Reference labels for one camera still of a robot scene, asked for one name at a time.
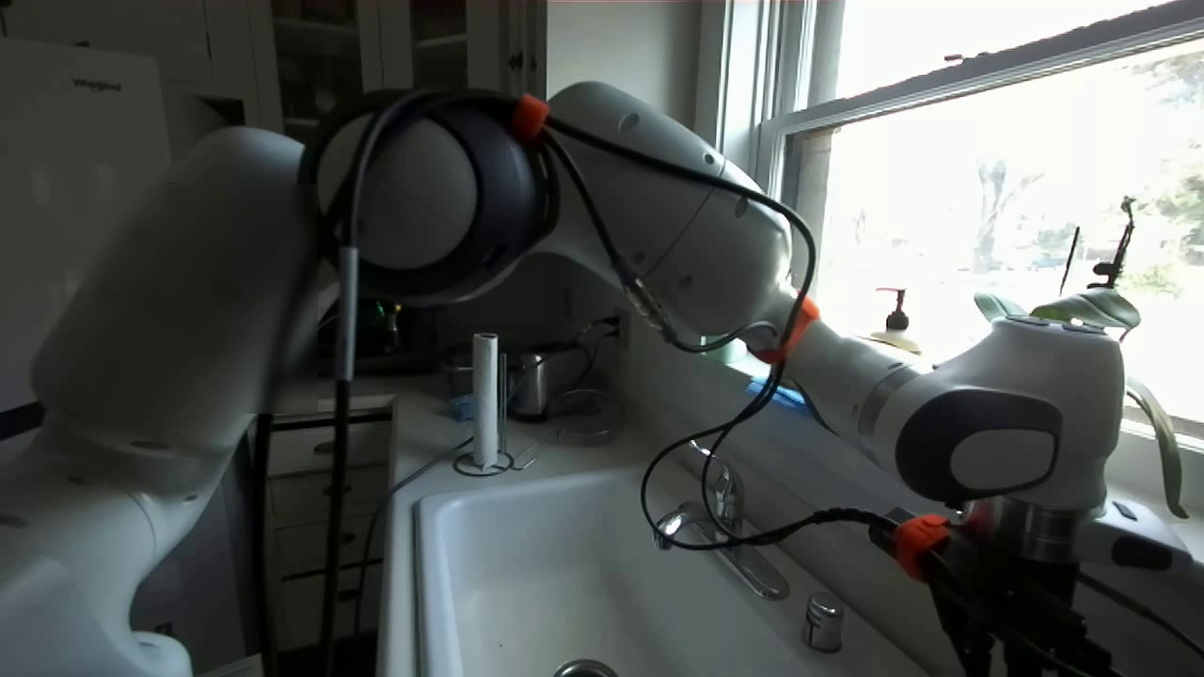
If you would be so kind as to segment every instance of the wall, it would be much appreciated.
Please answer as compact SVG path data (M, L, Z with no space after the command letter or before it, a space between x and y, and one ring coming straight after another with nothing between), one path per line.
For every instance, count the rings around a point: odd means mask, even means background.
M0 36L0 409L30 402L30 358L144 191L221 121L167 95L153 58ZM17 453L35 435L0 445ZM246 655L238 481L147 576L132 624L180 634L194 665Z
M256 84L256 11L231 0L11 0L9 32L59 46L153 56L167 90L238 101L263 115Z
M577 308L553 254L522 260L500 285L474 302L449 305L441 343L465 343L474 332L498 332L504 343L572 338Z
M693 125L695 0L549 0L549 95L607 77Z

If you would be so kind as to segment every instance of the cabinet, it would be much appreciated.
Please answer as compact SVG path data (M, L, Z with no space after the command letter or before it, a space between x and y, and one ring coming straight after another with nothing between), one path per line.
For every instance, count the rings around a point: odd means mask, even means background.
M303 137L364 90L504 87L500 3L476 0L271 0L258 32L256 125Z
M389 398L356 398L352 409L381 409ZM266 468L266 567L277 649L318 643L322 576L326 576L326 505L331 505L331 402L286 404L271 435ZM348 639L352 610L361 631L381 611L381 526L364 547L369 521L389 487L389 422L348 426L348 466L338 526L338 610L336 631Z
M248 11L231 0L11 0L11 36L153 56L167 90L252 101Z

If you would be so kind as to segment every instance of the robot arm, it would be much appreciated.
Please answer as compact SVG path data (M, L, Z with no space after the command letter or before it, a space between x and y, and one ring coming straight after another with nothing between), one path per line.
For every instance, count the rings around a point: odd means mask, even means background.
M405 305L481 294L558 253L624 285L677 347L740 333L767 348L790 332L803 240L708 141L608 87L553 97L544 136L512 121L500 97L416 95L316 141L326 152L221 130L147 194L37 352L49 426L0 473L0 655L14 674L187 674L178 643L128 631L128 605L252 422L307 248L301 208L338 204L348 173L343 231L356 231L361 279ZM331 289L311 289L296 347ZM1121 404L1102 338L1007 324L920 374L823 324L790 333L790 379L910 487L1057 510L1102 500Z

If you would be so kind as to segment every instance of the white sink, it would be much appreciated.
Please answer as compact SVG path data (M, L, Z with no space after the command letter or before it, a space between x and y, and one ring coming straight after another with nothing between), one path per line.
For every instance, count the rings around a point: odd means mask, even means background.
M821 585L803 567L774 556L790 599L755 599L715 551L658 547L634 483L641 466L528 468L421 497L421 674L558 677L577 659L617 677L920 674L854 611L839 655L804 645L804 599Z

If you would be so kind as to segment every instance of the bottle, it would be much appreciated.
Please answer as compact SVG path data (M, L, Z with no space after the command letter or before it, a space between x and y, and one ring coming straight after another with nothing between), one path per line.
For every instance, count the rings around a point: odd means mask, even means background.
M895 294L895 308L883 320L883 332L871 332L868 343L887 347L905 358L920 358L918 343L905 338L910 314L902 312L905 289L902 285L882 285L883 294Z

